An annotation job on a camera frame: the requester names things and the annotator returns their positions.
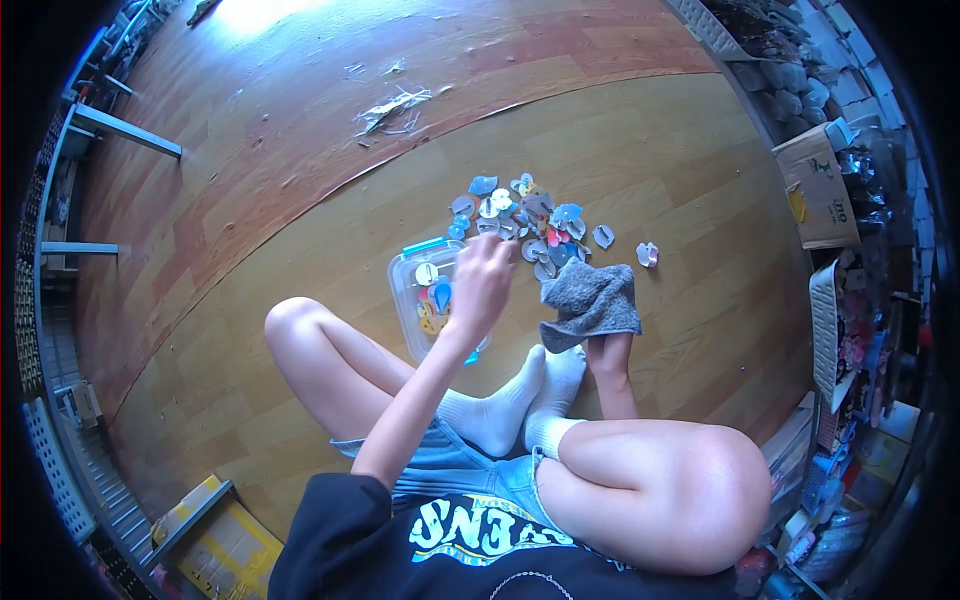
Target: gray cloth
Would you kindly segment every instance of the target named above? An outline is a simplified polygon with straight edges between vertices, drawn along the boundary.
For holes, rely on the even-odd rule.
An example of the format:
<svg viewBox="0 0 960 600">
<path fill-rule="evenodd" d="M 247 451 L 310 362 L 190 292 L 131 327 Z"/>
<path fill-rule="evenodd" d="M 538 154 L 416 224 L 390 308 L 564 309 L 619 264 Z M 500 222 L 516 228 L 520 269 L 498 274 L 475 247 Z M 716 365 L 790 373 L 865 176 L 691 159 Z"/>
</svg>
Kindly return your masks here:
<svg viewBox="0 0 960 600">
<path fill-rule="evenodd" d="M 540 322 L 543 346 L 554 354 L 596 335 L 643 333 L 628 265 L 595 269 L 570 258 L 556 279 L 542 284 L 540 301 L 557 309 L 557 321 Z"/>
</svg>

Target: knee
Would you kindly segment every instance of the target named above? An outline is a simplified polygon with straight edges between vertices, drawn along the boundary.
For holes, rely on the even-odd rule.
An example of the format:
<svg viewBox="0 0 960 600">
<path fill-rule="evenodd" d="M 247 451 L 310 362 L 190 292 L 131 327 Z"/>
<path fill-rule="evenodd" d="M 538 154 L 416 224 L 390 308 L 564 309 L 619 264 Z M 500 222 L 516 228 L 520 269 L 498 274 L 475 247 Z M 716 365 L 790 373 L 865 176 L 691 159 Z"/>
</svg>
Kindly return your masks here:
<svg viewBox="0 0 960 600">
<path fill-rule="evenodd" d="M 270 309 L 263 324 L 263 331 L 269 340 L 281 334 L 281 332 L 289 330 L 291 326 L 296 325 L 303 319 L 316 318 L 329 312 L 326 306 L 316 300 L 304 297 L 288 298 Z"/>
<path fill-rule="evenodd" d="M 705 440 L 704 475 L 707 489 L 713 490 L 711 512 L 714 517 L 722 515 L 709 528 L 716 542 L 712 558 L 723 568 L 739 560 L 760 535 L 770 510 L 772 484 L 766 460 L 750 438 L 729 427 L 711 429 Z"/>
</svg>

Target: wood grain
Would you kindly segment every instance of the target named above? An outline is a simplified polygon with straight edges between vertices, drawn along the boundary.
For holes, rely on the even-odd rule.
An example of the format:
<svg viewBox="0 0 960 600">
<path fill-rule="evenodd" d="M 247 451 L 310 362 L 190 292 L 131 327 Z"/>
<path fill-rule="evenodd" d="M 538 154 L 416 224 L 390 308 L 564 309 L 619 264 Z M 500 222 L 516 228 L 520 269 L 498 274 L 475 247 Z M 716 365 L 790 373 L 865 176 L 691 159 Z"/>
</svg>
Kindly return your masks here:
<svg viewBox="0 0 960 600">
<path fill-rule="evenodd" d="M 158 516 L 211 471 L 284 539 L 306 479 L 348 460 L 284 383 L 263 319 L 320 300 L 408 359 L 386 270 L 442 235 L 473 176 L 535 175 L 584 207 L 596 266 L 636 273 L 644 335 L 630 371 L 644 418 L 720 422 L 762 443 L 810 389 L 808 267 L 769 152 L 726 80 L 678 75 L 592 86 L 467 125 L 353 181 L 227 274 L 151 356 L 109 432 L 127 481 Z M 644 270 L 635 247 L 652 241 Z M 551 319 L 520 265 L 479 363 L 455 388 L 485 396 L 515 374 Z M 571 414 L 599 417 L 588 378 Z"/>
<path fill-rule="evenodd" d="M 110 137 L 91 161 L 82 238 L 122 247 L 116 263 L 84 260 L 78 290 L 80 359 L 108 420 L 226 273 L 351 178 L 517 104 L 716 71 L 660 0 L 230 0 L 191 29 L 192 10 L 167 19 L 115 111 L 182 160 Z M 447 84 L 415 134 L 352 137 L 396 85 Z"/>
</svg>

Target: white sock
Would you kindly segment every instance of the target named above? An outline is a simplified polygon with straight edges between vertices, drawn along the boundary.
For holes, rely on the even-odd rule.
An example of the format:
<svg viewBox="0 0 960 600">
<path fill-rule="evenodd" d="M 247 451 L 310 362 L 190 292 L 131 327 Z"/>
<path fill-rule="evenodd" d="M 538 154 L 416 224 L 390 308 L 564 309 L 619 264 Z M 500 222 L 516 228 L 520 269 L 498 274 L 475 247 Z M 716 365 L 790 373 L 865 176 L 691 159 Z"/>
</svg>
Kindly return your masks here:
<svg viewBox="0 0 960 600">
<path fill-rule="evenodd" d="M 480 446 L 490 456 L 504 456 L 514 447 L 530 402 L 543 383 L 543 346 L 530 348 L 520 372 L 485 398 L 447 390 L 437 415 L 457 435 Z"/>
<path fill-rule="evenodd" d="M 543 446 L 543 453 L 557 460 L 557 448 L 566 431 L 583 419 L 564 419 L 573 398 L 580 389 L 580 380 L 587 369 L 587 354 L 575 346 L 560 354 L 546 353 L 543 387 L 527 413 L 523 444 L 533 451 Z"/>
</svg>

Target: hand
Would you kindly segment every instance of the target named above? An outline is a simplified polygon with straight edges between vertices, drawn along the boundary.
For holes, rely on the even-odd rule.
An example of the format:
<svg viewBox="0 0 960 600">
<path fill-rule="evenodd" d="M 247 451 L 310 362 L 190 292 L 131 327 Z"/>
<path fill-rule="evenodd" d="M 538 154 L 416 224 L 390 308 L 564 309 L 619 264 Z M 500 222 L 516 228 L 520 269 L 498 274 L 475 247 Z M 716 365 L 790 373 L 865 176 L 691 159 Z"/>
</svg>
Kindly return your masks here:
<svg viewBox="0 0 960 600">
<path fill-rule="evenodd" d="M 444 328 L 463 336 L 470 350 L 479 346 L 507 305 L 519 244 L 504 242 L 494 233 L 467 241 L 453 271 L 456 289 L 450 321 Z"/>
<path fill-rule="evenodd" d="M 634 342 L 633 333 L 612 333 L 611 335 L 590 338 L 587 342 L 587 365 L 598 379 L 627 377 L 630 348 Z"/>
</svg>

